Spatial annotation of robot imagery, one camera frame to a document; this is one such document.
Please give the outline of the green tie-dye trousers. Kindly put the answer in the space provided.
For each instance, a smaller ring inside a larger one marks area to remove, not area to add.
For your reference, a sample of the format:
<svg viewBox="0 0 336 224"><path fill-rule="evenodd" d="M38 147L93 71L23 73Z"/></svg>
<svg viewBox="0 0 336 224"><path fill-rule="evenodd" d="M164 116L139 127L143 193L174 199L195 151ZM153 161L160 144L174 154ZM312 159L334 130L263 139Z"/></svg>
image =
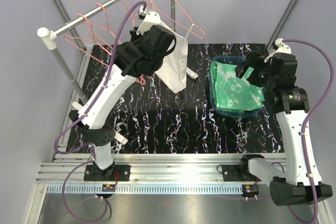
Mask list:
<svg viewBox="0 0 336 224"><path fill-rule="evenodd" d="M214 61L210 67L212 98L215 109L222 111L252 111L263 107L263 89L250 84L247 78L253 68L244 76L236 77L235 65Z"/></svg>

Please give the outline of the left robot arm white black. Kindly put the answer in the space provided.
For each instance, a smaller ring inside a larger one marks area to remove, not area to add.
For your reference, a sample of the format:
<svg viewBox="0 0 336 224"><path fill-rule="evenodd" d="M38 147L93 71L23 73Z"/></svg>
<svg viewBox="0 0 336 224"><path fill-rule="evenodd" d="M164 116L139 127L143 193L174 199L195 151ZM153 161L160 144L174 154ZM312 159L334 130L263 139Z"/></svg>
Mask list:
<svg viewBox="0 0 336 224"><path fill-rule="evenodd" d="M153 25L143 35L132 31L130 41L116 46L112 70L89 101L81 109L70 111L70 119L93 146L95 157L89 172L101 180L109 180L114 173L111 142L127 143L127 139L106 123L108 115L137 78L150 76L162 66L164 57L173 52L176 43L174 33L161 25Z"/></svg>

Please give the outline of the pink hanger of black trousers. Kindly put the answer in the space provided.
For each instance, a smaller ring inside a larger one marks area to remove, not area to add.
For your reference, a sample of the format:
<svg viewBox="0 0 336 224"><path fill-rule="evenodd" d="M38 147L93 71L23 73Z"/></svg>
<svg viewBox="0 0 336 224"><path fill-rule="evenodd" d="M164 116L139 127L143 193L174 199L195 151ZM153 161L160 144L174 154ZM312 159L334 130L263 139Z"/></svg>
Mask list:
<svg viewBox="0 0 336 224"><path fill-rule="evenodd" d="M80 46L76 45L75 41L80 41L82 43L84 42L92 42L92 43L96 43L97 40L96 40L96 34L95 32L93 31L93 25L92 23L89 21L88 18L86 18L83 14L78 14L77 16L79 17L82 17L83 18L83 23L84 23L84 26L91 32L91 38L85 38L85 37L80 37L79 35L77 36L72 36L72 35L67 35L67 34L64 34L63 37L64 39L69 42L70 44L72 44L73 46L75 46L77 49L79 49L81 52L84 53L84 55L87 55L89 56L91 59L95 60L96 62L100 63L101 65L107 67L108 65L98 59L97 57L93 56L91 53L88 53L88 51L86 49L83 49L81 48Z"/></svg>

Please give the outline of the pink hanger of magenta trousers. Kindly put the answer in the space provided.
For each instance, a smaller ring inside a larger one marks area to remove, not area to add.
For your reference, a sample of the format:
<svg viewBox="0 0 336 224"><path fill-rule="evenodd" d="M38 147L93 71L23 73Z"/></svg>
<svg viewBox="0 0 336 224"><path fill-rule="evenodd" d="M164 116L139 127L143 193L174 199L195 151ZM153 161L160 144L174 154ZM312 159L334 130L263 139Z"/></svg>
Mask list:
<svg viewBox="0 0 336 224"><path fill-rule="evenodd" d="M112 51L116 32L110 26L109 14L101 3L96 3L95 8L98 8L100 12L84 18L84 26L91 34L89 41L101 48L106 46L106 51Z"/></svg>

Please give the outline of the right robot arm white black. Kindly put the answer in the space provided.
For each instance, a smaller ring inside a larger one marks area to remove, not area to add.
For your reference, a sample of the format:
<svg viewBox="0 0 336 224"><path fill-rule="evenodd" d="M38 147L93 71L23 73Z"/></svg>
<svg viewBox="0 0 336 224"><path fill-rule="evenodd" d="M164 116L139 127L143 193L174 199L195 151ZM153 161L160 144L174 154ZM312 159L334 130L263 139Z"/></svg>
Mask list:
<svg viewBox="0 0 336 224"><path fill-rule="evenodd" d="M308 95L295 85L298 62L289 52L271 57L251 52L236 67L242 78L248 68L253 71L248 82L262 87L279 123L286 155L286 170L269 164L260 154L243 155L238 173L244 180L256 177L264 182L277 206L310 205L332 197L330 185L324 184L314 162L307 116Z"/></svg>

